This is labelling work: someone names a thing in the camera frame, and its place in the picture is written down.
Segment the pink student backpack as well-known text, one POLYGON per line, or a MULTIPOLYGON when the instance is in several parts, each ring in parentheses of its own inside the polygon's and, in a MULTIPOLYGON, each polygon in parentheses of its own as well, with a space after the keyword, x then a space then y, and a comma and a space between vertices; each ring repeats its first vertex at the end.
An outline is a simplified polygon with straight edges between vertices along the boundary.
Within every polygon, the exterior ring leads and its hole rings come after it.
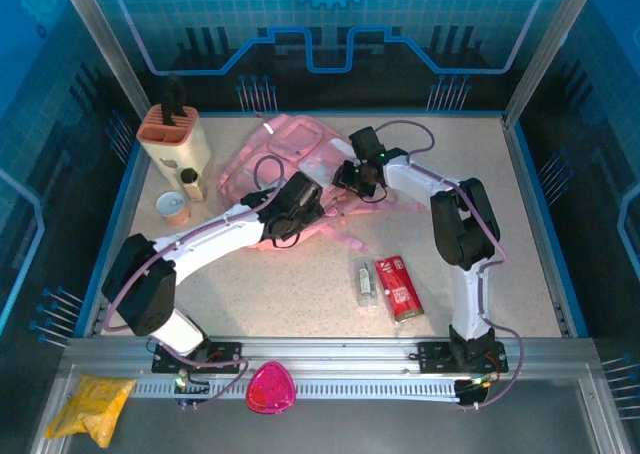
POLYGON ((347 139, 337 131, 310 116, 279 115, 264 122, 227 165, 217 184, 218 199, 229 208, 247 194, 275 187, 281 174, 289 179, 301 171, 322 187, 321 205, 325 215, 302 231, 299 240, 303 242, 321 233, 366 253, 366 244, 336 231, 331 223, 344 223, 348 216, 375 212, 418 213, 424 210, 424 206, 416 202, 400 202, 395 196, 368 203, 333 185, 335 172, 346 160, 354 162, 356 155, 347 139), (281 159, 282 172, 273 161, 255 167, 261 158, 269 154, 281 159))

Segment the clear plastic case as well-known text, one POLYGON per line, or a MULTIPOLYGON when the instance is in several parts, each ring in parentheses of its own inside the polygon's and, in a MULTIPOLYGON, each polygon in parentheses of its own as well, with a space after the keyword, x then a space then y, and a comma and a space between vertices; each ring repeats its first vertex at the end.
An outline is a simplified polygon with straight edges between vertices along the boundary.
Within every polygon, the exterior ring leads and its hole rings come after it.
POLYGON ((378 306, 375 271, 369 259, 357 258, 355 260, 354 288, 359 307, 373 309, 378 306))

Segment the red packet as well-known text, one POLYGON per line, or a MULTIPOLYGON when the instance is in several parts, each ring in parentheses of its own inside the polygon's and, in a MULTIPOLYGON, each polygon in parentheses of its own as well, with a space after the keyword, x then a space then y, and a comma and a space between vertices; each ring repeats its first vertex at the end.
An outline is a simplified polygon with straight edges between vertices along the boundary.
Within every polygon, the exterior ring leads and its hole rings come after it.
POLYGON ((401 256, 375 260, 374 267, 396 323, 424 314, 424 308, 401 256))

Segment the yellow plastic bag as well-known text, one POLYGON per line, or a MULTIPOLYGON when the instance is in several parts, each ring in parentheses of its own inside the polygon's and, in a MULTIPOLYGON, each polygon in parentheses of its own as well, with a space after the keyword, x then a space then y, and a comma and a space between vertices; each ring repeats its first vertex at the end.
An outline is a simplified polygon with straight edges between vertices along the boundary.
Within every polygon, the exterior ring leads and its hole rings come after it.
POLYGON ((88 434, 98 447, 109 447, 135 379, 81 374, 75 393, 45 431, 46 439, 88 434))

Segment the small bottle with black cap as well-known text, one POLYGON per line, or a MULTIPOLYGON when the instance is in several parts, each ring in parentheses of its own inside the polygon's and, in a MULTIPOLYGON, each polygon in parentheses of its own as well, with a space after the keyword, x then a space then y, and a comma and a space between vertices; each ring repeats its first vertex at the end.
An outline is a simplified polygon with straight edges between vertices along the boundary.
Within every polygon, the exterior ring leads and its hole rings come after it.
POLYGON ((194 168, 185 168, 180 173, 183 188, 192 202, 204 202, 206 191, 200 174, 194 168))

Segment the small tape roll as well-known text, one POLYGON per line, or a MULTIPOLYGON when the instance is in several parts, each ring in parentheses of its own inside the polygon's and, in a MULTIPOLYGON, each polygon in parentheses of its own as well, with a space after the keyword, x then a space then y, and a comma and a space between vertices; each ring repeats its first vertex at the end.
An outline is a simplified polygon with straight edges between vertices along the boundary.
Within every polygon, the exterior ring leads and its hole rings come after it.
POLYGON ((177 191, 160 195, 155 208, 165 222, 172 226, 184 225, 191 217, 191 210, 184 195, 177 191))

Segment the beige knife block orange top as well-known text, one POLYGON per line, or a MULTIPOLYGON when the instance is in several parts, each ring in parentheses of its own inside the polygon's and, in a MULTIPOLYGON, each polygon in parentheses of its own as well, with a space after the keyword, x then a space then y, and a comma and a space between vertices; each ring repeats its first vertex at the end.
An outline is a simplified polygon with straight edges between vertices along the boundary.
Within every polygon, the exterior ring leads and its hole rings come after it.
POLYGON ((160 173, 174 189, 182 188, 180 174, 194 169, 200 177, 209 164, 212 153, 199 112, 184 107, 186 116, 172 116, 175 125, 163 123, 161 105, 153 105, 136 134, 160 173))

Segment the pink triangular pouch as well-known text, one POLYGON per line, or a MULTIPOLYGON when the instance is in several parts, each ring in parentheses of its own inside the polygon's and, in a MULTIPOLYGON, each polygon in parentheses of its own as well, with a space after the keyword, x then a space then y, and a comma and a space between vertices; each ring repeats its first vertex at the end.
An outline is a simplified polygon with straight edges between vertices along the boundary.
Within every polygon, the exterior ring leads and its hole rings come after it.
POLYGON ((269 361, 256 371, 245 396, 247 407, 262 415, 283 413, 295 404, 296 398, 291 374, 277 361, 269 361))

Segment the black controller board with LEDs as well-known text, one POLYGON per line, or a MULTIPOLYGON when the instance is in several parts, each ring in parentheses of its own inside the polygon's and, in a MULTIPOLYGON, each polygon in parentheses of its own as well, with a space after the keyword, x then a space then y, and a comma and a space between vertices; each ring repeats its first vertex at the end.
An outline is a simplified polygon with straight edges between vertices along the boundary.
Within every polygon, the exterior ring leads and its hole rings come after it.
POLYGON ((489 395, 491 384, 497 382, 500 375, 496 373, 484 374, 477 378, 458 379, 454 381, 454 394, 461 407, 471 407, 484 403, 489 395))
POLYGON ((208 381, 196 380, 187 369, 180 369, 174 381, 174 401, 185 411, 191 408, 197 410, 203 402, 199 395, 209 394, 211 384, 208 381))

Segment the aluminium mounting rail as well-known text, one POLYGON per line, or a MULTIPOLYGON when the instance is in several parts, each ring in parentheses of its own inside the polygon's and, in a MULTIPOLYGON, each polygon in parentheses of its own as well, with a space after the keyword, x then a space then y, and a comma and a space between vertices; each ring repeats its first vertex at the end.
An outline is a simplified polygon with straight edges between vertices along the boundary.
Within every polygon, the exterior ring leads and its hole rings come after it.
MULTIPOLYGON (((409 359, 417 351, 409 338, 243 338, 249 370, 280 362, 294 379, 402 379, 422 374, 409 359)), ((590 339, 526 338, 521 380, 579 379, 602 373, 590 339)), ((57 375, 80 373, 146 378, 153 355, 142 338, 113 336, 73 339, 63 352, 57 375)))

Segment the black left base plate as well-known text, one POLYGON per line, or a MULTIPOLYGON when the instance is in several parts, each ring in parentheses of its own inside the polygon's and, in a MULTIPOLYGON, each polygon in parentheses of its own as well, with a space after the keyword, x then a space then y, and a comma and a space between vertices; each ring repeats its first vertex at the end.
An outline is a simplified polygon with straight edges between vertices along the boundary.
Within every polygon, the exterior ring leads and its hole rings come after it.
POLYGON ((241 355, 240 342, 207 340, 203 346, 199 346, 194 353, 187 356, 187 359, 192 362, 208 364, 208 367, 202 367, 178 360, 164 347, 156 346, 151 371, 156 374, 178 374, 181 370, 197 374, 238 374, 240 364, 237 360, 241 355))

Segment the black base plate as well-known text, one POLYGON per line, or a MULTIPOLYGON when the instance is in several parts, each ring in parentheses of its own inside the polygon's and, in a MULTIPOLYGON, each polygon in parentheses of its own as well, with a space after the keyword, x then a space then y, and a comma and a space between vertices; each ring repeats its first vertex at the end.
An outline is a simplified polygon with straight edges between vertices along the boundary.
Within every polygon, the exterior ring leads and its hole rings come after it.
POLYGON ((240 364, 237 360, 241 355, 240 342, 207 340, 203 346, 199 346, 194 353, 187 356, 187 359, 192 362, 208 364, 208 367, 202 367, 178 360, 164 347, 156 346, 151 371, 156 374, 178 374, 181 370, 197 374, 238 374, 240 364))
POLYGON ((504 344, 497 342, 488 354, 461 367, 448 341, 425 341, 417 344, 417 359, 422 374, 488 374, 509 372, 504 344))

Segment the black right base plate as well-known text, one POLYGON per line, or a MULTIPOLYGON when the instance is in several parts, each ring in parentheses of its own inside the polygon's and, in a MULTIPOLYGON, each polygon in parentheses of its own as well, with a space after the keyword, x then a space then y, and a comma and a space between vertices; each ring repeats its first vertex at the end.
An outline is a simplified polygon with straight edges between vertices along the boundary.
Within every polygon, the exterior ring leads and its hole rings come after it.
POLYGON ((422 374, 488 374, 509 372, 504 344, 497 342, 488 354, 461 367, 448 341, 425 341, 417 344, 417 359, 422 374))

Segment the aluminium frame post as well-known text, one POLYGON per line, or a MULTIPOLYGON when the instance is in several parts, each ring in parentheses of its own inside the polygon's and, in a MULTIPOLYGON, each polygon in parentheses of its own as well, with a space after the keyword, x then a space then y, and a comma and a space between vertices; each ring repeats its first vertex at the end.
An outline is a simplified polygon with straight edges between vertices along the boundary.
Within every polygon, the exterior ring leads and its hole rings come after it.
POLYGON ((503 116, 506 128, 513 128, 545 76, 587 0, 562 0, 549 27, 525 69, 503 116))
POLYGON ((70 0, 129 103, 143 120, 151 103, 97 0, 70 0))

